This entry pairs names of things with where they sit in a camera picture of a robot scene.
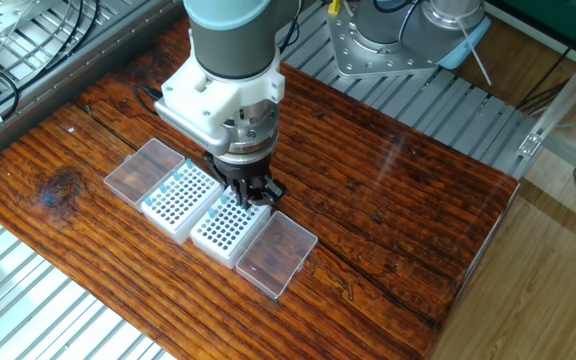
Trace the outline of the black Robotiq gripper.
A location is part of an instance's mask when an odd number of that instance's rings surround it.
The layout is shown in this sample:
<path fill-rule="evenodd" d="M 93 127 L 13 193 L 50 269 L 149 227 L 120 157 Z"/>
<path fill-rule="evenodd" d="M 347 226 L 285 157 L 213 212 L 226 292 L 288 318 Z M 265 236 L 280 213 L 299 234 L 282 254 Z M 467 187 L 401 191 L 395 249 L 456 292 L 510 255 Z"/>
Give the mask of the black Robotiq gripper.
<path fill-rule="evenodd" d="M 209 152 L 205 152 L 205 162 L 213 175 L 225 185 L 230 185 L 237 204 L 243 209 L 249 209 L 250 190 L 254 205 L 276 205 L 286 194 L 286 186 L 279 180 L 273 180 L 270 165 L 272 156 L 247 164 L 234 164 L 220 160 Z"/>

